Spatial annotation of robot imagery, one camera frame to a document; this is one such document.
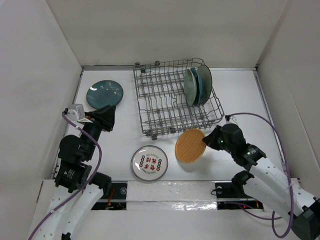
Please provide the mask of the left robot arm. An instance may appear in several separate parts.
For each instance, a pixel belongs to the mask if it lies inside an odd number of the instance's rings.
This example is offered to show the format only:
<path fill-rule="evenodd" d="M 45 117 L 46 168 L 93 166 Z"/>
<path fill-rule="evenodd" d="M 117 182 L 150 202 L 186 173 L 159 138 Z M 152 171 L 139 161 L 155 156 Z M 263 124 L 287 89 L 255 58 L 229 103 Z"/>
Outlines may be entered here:
<path fill-rule="evenodd" d="M 113 130 L 115 112 L 115 105 L 86 112 L 82 104 L 72 104 L 62 112 L 62 118 L 80 135 L 66 135 L 59 143 L 53 196 L 30 240 L 75 239 L 92 207 L 111 194 L 111 177 L 98 171 L 103 156 L 98 140 L 102 132 Z"/>

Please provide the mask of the teal scalloped plate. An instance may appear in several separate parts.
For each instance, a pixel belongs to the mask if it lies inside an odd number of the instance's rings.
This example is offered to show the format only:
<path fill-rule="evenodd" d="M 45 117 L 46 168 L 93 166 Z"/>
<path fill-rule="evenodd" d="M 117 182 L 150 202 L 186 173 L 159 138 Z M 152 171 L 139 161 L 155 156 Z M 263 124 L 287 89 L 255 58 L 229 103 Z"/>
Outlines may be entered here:
<path fill-rule="evenodd" d="M 194 67 L 192 67 L 190 70 L 191 70 L 193 76 L 195 77 L 196 87 L 197 87 L 196 97 L 195 97 L 195 100 L 194 100 L 193 104 L 194 104 L 195 106 L 198 106 L 198 105 L 200 104 L 201 95 L 202 95 L 202 93 L 203 93 L 203 90 L 202 90 L 202 80 L 201 80 L 201 77 L 200 77 L 200 75 L 198 74 L 197 70 L 196 70 Z"/>

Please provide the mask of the cream plate tree drawing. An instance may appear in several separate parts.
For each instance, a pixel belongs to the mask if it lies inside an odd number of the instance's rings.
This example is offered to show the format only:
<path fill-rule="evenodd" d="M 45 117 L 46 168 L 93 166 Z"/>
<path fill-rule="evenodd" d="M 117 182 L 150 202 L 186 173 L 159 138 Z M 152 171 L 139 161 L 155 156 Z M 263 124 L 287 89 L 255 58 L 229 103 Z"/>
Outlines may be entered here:
<path fill-rule="evenodd" d="M 197 69 L 197 75 L 199 78 L 199 104 L 204 105 L 210 98 L 212 90 L 212 74 L 208 66 L 201 65 Z"/>

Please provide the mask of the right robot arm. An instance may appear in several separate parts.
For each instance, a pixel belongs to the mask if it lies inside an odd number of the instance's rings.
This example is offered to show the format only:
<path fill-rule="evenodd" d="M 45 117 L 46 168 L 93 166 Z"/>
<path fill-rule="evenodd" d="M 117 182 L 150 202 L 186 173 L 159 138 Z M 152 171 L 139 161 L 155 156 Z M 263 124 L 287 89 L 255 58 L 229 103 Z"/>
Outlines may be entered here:
<path fill-rule="evenodd" d="M 237 197 L 254 198 L 289 223 L 301 240 L 320 236 L 320 200 L 297 183 L 289 182 L 266 154 L 247 143 L 242 130 L 233 123 L 216 126 L 203 142 L 217 151 L 226 151 L 244 170 L 232 178 L 231 191 Z"/>

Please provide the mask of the light green flower plate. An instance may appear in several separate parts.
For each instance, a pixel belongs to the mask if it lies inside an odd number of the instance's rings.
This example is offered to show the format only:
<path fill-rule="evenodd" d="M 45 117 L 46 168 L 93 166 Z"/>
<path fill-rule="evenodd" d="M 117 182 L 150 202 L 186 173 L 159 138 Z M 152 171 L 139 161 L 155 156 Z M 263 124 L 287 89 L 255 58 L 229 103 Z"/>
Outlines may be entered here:
<path fill-rule="evenodd" d="M 190 69 L 184 72 L 183 90 L 187 104 L 192 106 L 197 96 L 197 83 Z"/>

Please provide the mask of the round woven bamboo tray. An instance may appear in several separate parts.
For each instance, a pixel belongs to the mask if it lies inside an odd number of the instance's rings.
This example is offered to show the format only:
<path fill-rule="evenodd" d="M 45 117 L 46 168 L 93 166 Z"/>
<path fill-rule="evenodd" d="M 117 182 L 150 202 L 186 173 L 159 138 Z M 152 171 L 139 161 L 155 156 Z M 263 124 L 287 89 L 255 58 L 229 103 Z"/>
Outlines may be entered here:
<path fill-rule="evenodd" d="M 189 129 L 181 134 L 175 144 L 175 156 L 184 164 L 196 162 L 205 152 L 203 142 L 205 134 L 197 128 Z"/>

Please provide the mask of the white plate red characters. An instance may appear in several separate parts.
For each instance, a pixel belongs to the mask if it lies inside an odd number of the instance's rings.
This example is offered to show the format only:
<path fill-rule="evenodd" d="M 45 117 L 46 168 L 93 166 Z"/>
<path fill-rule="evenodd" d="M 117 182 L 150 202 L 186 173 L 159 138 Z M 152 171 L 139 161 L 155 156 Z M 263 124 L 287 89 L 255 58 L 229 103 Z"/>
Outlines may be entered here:
<path fill-rule="evenodd" d="M 131 170 L 135 177 L 145 182 L 161 179 L 169 166 L 166 153 L 154 145 L 139 148 L 132 156 Z"/>

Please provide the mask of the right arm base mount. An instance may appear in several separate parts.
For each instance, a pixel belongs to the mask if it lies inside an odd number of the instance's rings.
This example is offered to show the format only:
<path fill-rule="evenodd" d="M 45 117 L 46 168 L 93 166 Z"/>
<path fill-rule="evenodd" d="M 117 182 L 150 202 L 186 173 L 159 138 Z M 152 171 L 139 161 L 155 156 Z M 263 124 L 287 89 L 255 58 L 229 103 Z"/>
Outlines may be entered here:
<path fill-rule="evenodd" d="M 210 194 L 216 197 L 218 210 L 263 210 L 263 204 L 244 194 L 230 181 L 216 182 Z"/>

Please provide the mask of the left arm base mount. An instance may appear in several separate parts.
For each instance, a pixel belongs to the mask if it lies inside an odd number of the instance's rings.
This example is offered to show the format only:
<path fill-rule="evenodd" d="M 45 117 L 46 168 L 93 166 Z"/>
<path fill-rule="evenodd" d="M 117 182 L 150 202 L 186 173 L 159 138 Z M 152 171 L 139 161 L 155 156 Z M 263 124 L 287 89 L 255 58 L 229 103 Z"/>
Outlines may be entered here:
<path fill-rule="evenodd" d="M 127 209 L 127 181 L 113 181 L 108 195 L 100 198 L 91 208 L 93 211 L 121 211 Z"/>

